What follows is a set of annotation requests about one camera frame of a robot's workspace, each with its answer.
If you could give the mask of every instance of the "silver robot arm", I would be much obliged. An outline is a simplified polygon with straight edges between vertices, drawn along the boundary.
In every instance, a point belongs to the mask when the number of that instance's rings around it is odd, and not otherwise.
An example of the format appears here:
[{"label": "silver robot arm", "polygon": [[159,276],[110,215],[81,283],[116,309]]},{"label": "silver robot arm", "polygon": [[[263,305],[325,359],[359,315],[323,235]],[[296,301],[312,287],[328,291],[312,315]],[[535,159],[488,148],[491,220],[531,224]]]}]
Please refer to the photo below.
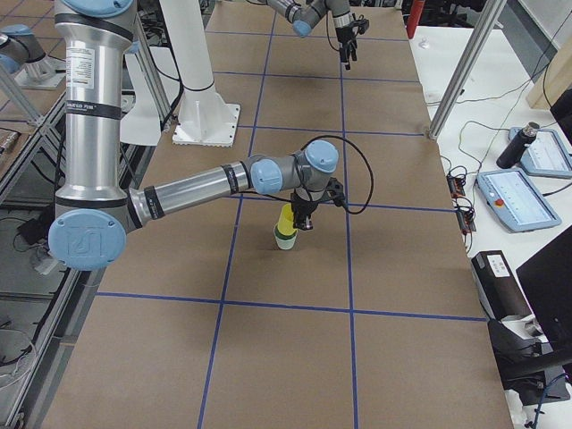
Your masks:
[{"label": "silver robot arm", "polygon": [[[150,220],[252,188],[261,195],[294,189],[292,204],[297,212],[304,203],[323,198],[338,157],[337,149],[325,140],[312,141],[304,150],[288,156],[251,156],[180,181],[130,189],[130,212],[140,228]],[[300,229],[311,229],[310,215],[304,215]]]},{"label": "silver robot arm", "polygon": [[349,61],[358,59],[357,35],[367,31],[369,20],[363,16],[356,18],[349,8],[349,0],[308,0],[306,8],[295,0],[258,0],[258,2],[268,4],[286,18],[292,24],[294,32],[302,38],[309,36],[317,23],[328,12],[332,12],[340,62],[345,64],[346,70],[349,70]]},{"label": "silver robot arm", "polygon": [[161,186],[119,187],[122,58],[136,12],[133,0],[55,2],[67,54],[67,171],[55,193],[52,255],[71,268],[103,268],[122,253],[126,234],[148,221],[250,188],[260,194],[294,189],[292,227],[311,229],[310,215],[330,192],[338,161],[323,140],[289,156],[251,156]]}]

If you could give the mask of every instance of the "wire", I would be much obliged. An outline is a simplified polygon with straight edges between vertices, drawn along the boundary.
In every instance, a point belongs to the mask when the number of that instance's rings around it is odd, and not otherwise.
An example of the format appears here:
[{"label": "wire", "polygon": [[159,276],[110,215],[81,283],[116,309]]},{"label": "wire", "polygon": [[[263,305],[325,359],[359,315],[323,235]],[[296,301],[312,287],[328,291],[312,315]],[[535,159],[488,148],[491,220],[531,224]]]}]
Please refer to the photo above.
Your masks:
[{"label": "wire", "polygon": [[340,49],[336,49],[335,46],[333,45],[332,41],[330,40],[330,20],[328,19],[328,14],[329,11],[325,13],[325,35],[328,37],[328,43],[330,44],[330,47],[336,51],[336,52],[340,52]]},{"label": "wire", "polygon": [[6,127],[0,127],[0,130],[4,130],[4,131],[10,131],[10,132],[18,132],[18,133],[20,133],[20,132],[19,132],[19,131],[17,131],[17,130],[13,130],[12,128],[6,128]]},{"label": "wire", "polygon": [[369,173],[369,193],[367,195],[367,199],[366,202],[361,206],[361,208],[359,208],[359,210],[357,210],[356,212],[353,212],[351,210],[349,210],[345,205],[343,206],[344,210],[346,211],[346,213],[348,215],[360,215],[362,213],[364,213],[367,209],[367,207],[369,206],[369,202],[372,199],[372,196],[374,194],[374,171],[372,170],[372,166],[370,165],[369,161],[367,161],[367,157],[364,155],[364,153],[359,149],[359,147],[353,143],[352,141],[344,138],[344,137],[340,137],[340,136],[334,136],[334,135],[330,135],[330,134],[324,134],[322,136],[317,136],[314,137],[313,139],[309,140],[308,143],[306,143],[306,145],[304,145],[302,147],[302,150],[304,150],[310,143],[312,143],[313,141],[319,140],[319,139],[338,139],[343,141],[344,143],[349,144],[350,146],[352,146],[354,148],[354,150],[361,156],[361,158],[364,160],[364,164],[366,164],[366,168],[367,168],[367,172]]},{"label": "wire", "polygon": [[123,144],[126,144],[126,143],[120,143],[119,144],[119,151],[122,153],[123,160],[125,161],[125,166],[127,167],[127,171],[131,175],[131,180],[135,184],[135,188],[138,189],[139,188],[139,182],[135,178],[135,172],[133,171],[133,168],[131,167],[131,165],[129,163],[129,158],[127,157],[127,154],[125,153],[125,148],[123,147]]},{"label": "wire", "polygon": [[447,169],[447,174],[449,174],[450,169],[453,166],[453,163],[450,161],[450,159],[447,156],[441,155],[441,159],[444,159],[445,161],[447,161],[449,163],[449,168]]},{"label": "wire", "polygon": [[282,201],[284,203],[290,203],[291,202],[289,199],[286,199],[286,198],[275,197],[274,195],[268,195],[268,194],[259,194],[257,192],[252,191],[252,190],[243,190],[242,192],[240,192],[240,194],[261,195],[263,197],[269,197],[271,199],[275,199],[276,201]]},{"label": "wire", "polygon": [[558,194],[559,192],[562,192],[564,189],[568,189],[570,186],[572,186],[572,181],[568,185],[566,185],[560,189],[556,189],[552,192],[547,192],[547,193],[543,194],[543,197],[549,197],[550,195]]},{"label": "wire", "polygon": [[38,167],[38,165],[34,162],[31,161],[32,166],[34,167],[34,169],[36,169],[36,171],[38,172],[38,174],[42,177],[42,179],[44,179],[45,181],[51,183],[52,185],[54,185],[54,181],[52,181],[49,177],[47,177],[44,172],[42,172],[42,170]]},{"label": "wire", "polygon": [[17,221],[17,222],[27,222],[28,220],[26,219],[21,219],[20,217],[14,217],[14,216],[6,216],[6,217],[0,217],[0,222],[2,221]]},{"label": "wire", "polygon": [[546,399],[546,397],[548,396],[548,392],[550,391],[550,389],[552,388],[552,386],[561,378],[565,378],[568,377],[568,374],[563,373],[560,375],[557,375],[556,377],[554,377],[550,383],[546,384],[546,387],[543,390],[543,394],[540,397],[540,401],[538,402],[538,408],[534,410],[534,421],[532,423],[532,425],[530,426],[532,429],[536,429],[538,426],[538,419],[540,417],[541,414],[541,408],[543,407],[543,403],[544,400]]},{"label": "wire", "polygon": [[544,95],[544,99],[546,100],[546,103],[548,103],[548,105],[550,106],[550,110],[552,110],[552,103],[548,99],[548,96],[546,95],[546,75],[548,74],[548,70],[550,69],[551,64],[552,64],[552,62],[550,62],[548,64],[548,67],[546,67],[546,70],[544,70],[544,74],[543,74],[543,95]]},{"label": "wire", "polygon": [[[564,18],[564,21],[560,24],[560,26],[558,27],[558,29],[556,30],[556,32],[554,33],[554,35],[552,36],[552,38],[549,40],[548,44],[546,45],[546,47],[544,48],[543,52],[540,54],[540,56],[538,57],[538,61],[536,61],[536,65],[534,66],[534,70],[533,73],[530,76],[530,79],[525,80],[523,83],[521,83],[518,87],[511,89],[510,91],[505,92],[504,94],[501,94],[500,96],[495,96],[495,97],[487,97],[487,98],[476,98],[476,99],[470,99],[470,100],[463,100],[463,101],[458,101],[456,104],[461,105],[463,103],[476,103],[479,101],[487,101],[487,100],[498,100],[499,98],[503,98],[508,94],[511,94],[515,91],[518,91],[519,89],[521,89],[522,87],[524,87],[528,82],[530,82],[532,79],[534,79],[537,75],[539,75],[540,73],[544,72],[544,76],[543,76],[543,92],[544,92],[544,96],[546,97],[546,92],[544,91],[544,82],[546,79],[546,74],[548,73],[548,67],[550,66],[550,63],[546,64],[544,67],[542,67],[541,70],[537,71],[538,66],[540,65],[540,61],[544,58],[544,56],[546,55],[546,53],[548,52],[548,50],[550,49],[550,47],[552,46],[552,42],[554,41],[554,39],[556,38],[556,36],[558,35],[558,33],[560,32],[560,30],[562,29],[562,27],[564,26],[564,24],[566,23],[566,21],[568,20],[568,18],[570,17],[570,15],[572,15],[572,9],[570,10],[570,12],[568,13],[568,15],[566,16],[566,18]],[[442,100],[440,101],[435,101],[432,103],[427,103],[427,105],[429,106],[434,106],[434,105],[438,105],[441,103]]]},{"label": "wire", "polygon": [[18,232],[16,235],[14,235],[14,238],[12,240],[12,247],[14,250],[16,250],[18,253],[26,253],[29,250],[32,250],[33,248],[40,248],[42,247],[41,244],[34,244],[33,246],[28,246],[28,248],[25,249],[21,249],[21,248],[17,248],[16,247],[16,240],[18,239],[18,237],[20,237],[21,234]]},{"label": "wire", "polygon": [[55,172],[54,172],[54,202],[55,193],[60,187],[60,179],[64,176],[62,172],[62,157],[63,147],[65,145],[65,127],[63,127],[62,135],[60,136],[60,146],[57,148],[57,157],[55,158]]},{"label": "wire", "polygon": [[484,159],[487,157],[487,155],[489,154],[489,151],[491,150],[491,146],[492,146],[492,142],[494,141],[494,139],[496,138],[496,136],[498,135],[495,134],[494,138],[492,138],[491,143],[489,144],[489,147],[486,149],[486,152],[484,153],[483,159],[479,159],[476,156],[473,156],[472,154],[469,154],[465,149],[463,149],[461,147],[461,145],[463,144],[463,131],[465,130],[465,128],[470,124],[473,123],[475,125],[480,125],[481,127],[485,127],[488,130],[493,130],[493,131],[510,131],[508,128],[494,128],[494,127],[490,127],[489,125],[485,125],[484,123],[480,123],[479,121],[467,121],[465,122],[465,124],[463,125],[463,127],[460,129],[460,131],[458,132],[458,144],[457,144],[457,149],[459,150],[459,152],[461,152],[462,154],[465,154],[466,156],[474,159],[477,163],[478,163],[478,167],[475,171],[473,172],[468,172],[467,175],[469,174],[475,174],[481,171],[481,168],[483,168],[483,161]]}]

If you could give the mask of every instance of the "black device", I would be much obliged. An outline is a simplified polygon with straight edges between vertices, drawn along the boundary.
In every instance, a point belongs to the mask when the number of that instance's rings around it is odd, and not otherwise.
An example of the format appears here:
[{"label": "black device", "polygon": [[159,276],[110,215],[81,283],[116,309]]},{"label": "black device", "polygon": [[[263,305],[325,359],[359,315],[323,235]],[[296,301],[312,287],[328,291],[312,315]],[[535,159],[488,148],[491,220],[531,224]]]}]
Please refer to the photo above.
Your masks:
[{"label": "black device", "polygon": [[510,168],[520,161],[525,150],[536,140],[536,134],[540,129],[540,125],[536,122],[529,122],[517,135],[510,141],[506,149],[502,151],[497,159],[497,165],[500,168]]},{"label": "black device", "polygon": [[471,264],[479,298],[489,316],[497,320],[519,320],[531,315],[502,251],[479,252],[471,259]]},{"label": "black device", "polygon": [[572,227],[517,269],[531,308],[560,365],[572,372]]}]

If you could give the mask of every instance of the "blue tape line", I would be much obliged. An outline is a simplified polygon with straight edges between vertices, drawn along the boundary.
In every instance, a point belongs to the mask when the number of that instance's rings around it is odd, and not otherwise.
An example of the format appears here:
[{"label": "blue tape line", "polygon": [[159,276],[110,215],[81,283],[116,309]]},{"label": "blue tape line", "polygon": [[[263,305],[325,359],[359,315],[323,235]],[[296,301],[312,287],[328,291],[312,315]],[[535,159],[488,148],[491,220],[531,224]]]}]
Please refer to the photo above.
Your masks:
[{"label": "blue tape line", "polygon": [[16,9],[18,9],[18,8],[21,6],[22,3],[24,3],[24,0],[20,0],[20,2],[18,2],[17,5],[15,5],[12,9],[10,9],[10,12],[8,12],[4,17],[6,17],[6,16],[11,16],[10,13],[12,13],[12,12],[14,12]]},{"label": "blue tape line", "polygon": [[409,317],[415,319],[435,319],[435,320],[459,320],[461,322],[486,322],[484,317],[472,317],[467,315],[427,315],[423,313],[401,313],[395,311],[377,310],[354,310],[357,315],[387,315],[391,317]]},{"label": "blue tape line", "polygon": [[[343,70],[340,63],[340,94],[341,94],[341,135],[346,138],[346,109],[344,104]],[[347,144],[343,142],[343,175],[346,189],[346,198],[349,200],[348,186],[348,157],[346,153]],[[354,285],[353,267],[351,260],[351,226],[349,214],[346,213],[346,252],[348,260],[348,293],[349,293],[349,340],[351,347],[351,386],[354,408],[354,429],[359,429],[359,405],[358,405],[358,359],[356,357],[356,327],[354,317]]]},{"label": "blue tape line", "polygon": [[203,427],[203,421],[205,418],[205,410],[206,410],[206,399],[208,397],[208,388],[211,382],[211,374],[213,372],[213,366],[215,365],[215,354],[216,354],[216,346],[218,344],[218,335],[221,330],[221,322],[223,320],[223,310],[224,310],[224,297],[226,296],[226,291],[229,285],[229,278],[231,276],[231,266],[232,266],[232,259],[234,257],[234,248],[236,245],[236,237],[239,231],[239,221],[240,221],[240,212],[242,210],[242,200],[239,201],[239,207],[236,211],[236,219],[234,221],[234,230],[232,232],[232,240],[231,240],[231,250],[229,251],[229,258],[226,264],[226,272],[224,273],[224,285],[223,285],[223,292],[221,294],[221,300],[218,307],[218,315],[216,316],[216,325],[214,327],[214,336],[213,336],[213,344],[211,346],[211,353],[210,358],[208,359],[208,368],[206,370],[206,378],[205,378],[205,387],[203,389],[203,399],[201,400],[200,404],[200,412],[198,415],[198,422],[197,422],[197,429],[201,429]]},{"label": "blue tape line", "polygon": [[[278,74],[278,73],[254,73],[249,71],[213,71],[213,74],[230,74],[230,75],[244,75],[244,76],[267,76],[272,78],[293,78],[293,79],[327,79],[339,80],[335,76],[307,76],[301,74]],[[365,81],[365,82],[396,82],[396,83],[420,83],[419,80],[401,80],[401,79],[382,79],[382,78],[352,78],[344,77],[345,80]]]},{"label": "blue tape line", "polygon": [[175,297],[170,295],[147,295],[141,293],[126,293],[126,292],[105,292],[101,291],[96,293],[99,297],[114,297],[114,298],[135,298],[135,299],[153,299],[163,301],[184,301],[184,302],[198,302],[200,304],[220,304],[220,299],[207,299],[207,298],[192,298],[192,297]]},{"label": "blue tape line", "polygon": [[348,134],[374,134],[381,136],[407,136],[407,137],[424,137],[423,132],[394,132],[394,131],[358,131],[346,130]]},{"label": "blue tape line", "polygon": [[[311,128],[289,128],[289,127],[272,127],[268,125],[239,125],[239,128],[257,128],[259,130],[282,130],[282,131],[311,131],[319,133],[338,133],[341,134],[341,130],[318,130]],[[423,137],[424,134],[420,132],[393,132],[393,131],[353,131],[346,130],[346,134],[366,134],[372,136],[402,136],[402,137]]]},{"label": "blue tape line", "polygon": [[[296,34],[285,34],[285,33],[255,33],[255,32],[248,32],[248,31],[220,31],[220,30],[212,30],[207,29],[205,33],[213,33],[213,34],[237,34],[237,35],[248,35],[248,36],[275,36],[277,38],[299,38]],[[311,34],[306,36],[305,38],[328,38],[327,36],[320,36]],[[377,40],[381,42],[409,42],[406,38],[359,38],[359,40]]]},{"label": "blue tape line", "polygon": [[[272,31],[274,29],[274,25],[276,23],[276,13],[274,13],[273,22],[272,22]],[[272,35],[268,39],[268,48],[266,50],[266,58],[265,58],[265,68],[264,74],[266,74],[266,70],[268,68],[268,56],[270,54],[270,46],[272,44]],[[254,124],[253,124],[253,131],[252,135],[250,136],[250,145],[248,148],[248,156],[252,154],[252,147],[254,145],[254,138],[257,131],[257,122],[258,122],[258,114],[260,113],[260,103],[262,100],[262,93],[264,91],[264,84],[265,84],[265,76],[263,75],[261,82],[260,82],[260,92],[258,94],[258,101],[257,101],[257,110],[254,117]],[[226,297],[226,291],[229,285],[229,279],[231,276],[231,267],[232,267],[232,259],[234,257],[234,248],[236,245],[236,238],[239,231],[239,223],[240,223],[240,213],[242,211],[242,204],[243,204],[243,197],[240,195],[239,207],[236,213],[236,219],[234,222],[234,231],[232,233],[232,241],[231,241],[231,251],[229,252],[229,259],[226,266],[226,273],[224,274],[224,285],[223,285],[223,293],[221,295],[221,304],[219,306],[218,316],[216,317],[216,326],[214,329],[214,338],[213,338],[213,345],[211,348],[211,356],[208,361],[208,369],[206,370],[206,379],[205,379],[205,388],[203,390],[203,399],[201,400],[200,405],[200,413],[198,415],[198,422],[197,422],[197,429],[202,429],[203,422],[205,419],[205,410],[206,410],[206,400],[208,398],[208,388],[210,385],[211,375],[213,372],[213,366],[215,364],[215,355],[216,355],[216,345],[218,343],[218,335],[221,328],[221,322],[223,320],[223,311],[224,311],[224,299]]]},{"label": "blue tape line", "polygon": [[284,127],[271,127],[265,125],[256,125],[255,128],[259,130],[286,130],[286,131],[310,131],[310,132],[320,132],[320,133],[338,133],[341,134],[341,130],[315,130],[312,128],[284,128]]},{"label": "blue tape line", "polygon": [[181,301],[181,302],[194,302],[198,304],[224,304],[225,306],[236,307],[264,307],[264,308],[283,308],[288,310],[301,310],[301,311],[317,311],[322,313],[345,313],[345,314],[358,314],[358,315],[379,315],[388,317],[409,317],[416,319],[433,319],[433,320],[459,320],[463,322],[486,322],[483,317],[473,317],[468,315],[430,315],[424,313],[404,313],[396,311],[382,311],[382,310],[366,310],[337,307],[315,307],[315,306],[301,306],[296,304],[280,304],[272,302],[254,302],[254,301],[239,301],[239,300],[224,300],[208,299],[208,298],[194,298],[194,297],[177,297],[172,295],[151,295],[144,293],[127,293],[127,292],[111,292],[99,291],[96,293],[99,297],[107,298],[126,298],[126,299],[150,299],[155,301]]},{"label": "blue tape line", "polygon": [[227,306],[238,306],[238,307],[263,307],[263,308],[283,308],[287,310],[307,310],[307,311],[319,311],[325,313],[350,313],[348,308],[336,308],[336,307],[313,307],[313,306],[298,306],[291,304],[274,304],[269,302],[249,302],[249,301],[224,301]]},{"label": "blue tape line", "polygon": [[[348,203],[348,206],[361,207],[363,204]],[[412,206],[386,206],[384,204],[370,204],[368,208],[388,208],[390,210],[411,210],[418,212],[439,212],[439,213],[457,213],[453,208],[437,208],[437,207],[412,207]]]}]

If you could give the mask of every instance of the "water bottle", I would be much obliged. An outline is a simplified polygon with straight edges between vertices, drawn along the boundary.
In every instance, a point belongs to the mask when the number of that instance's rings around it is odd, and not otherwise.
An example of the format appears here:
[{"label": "water bottle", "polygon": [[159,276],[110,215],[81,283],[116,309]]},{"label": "water bottle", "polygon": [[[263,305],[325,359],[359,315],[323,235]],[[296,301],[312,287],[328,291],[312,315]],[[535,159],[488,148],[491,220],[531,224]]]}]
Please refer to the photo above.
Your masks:
[{"label": "water bottle", "polygon": [[506,149],[497,159],[497,165],[500,168],[510,168],[520,161],[530,145],[536,140],[536,134],[540,129],[540,125],[536,122],[529,122],[517,135],[510,141]]}]

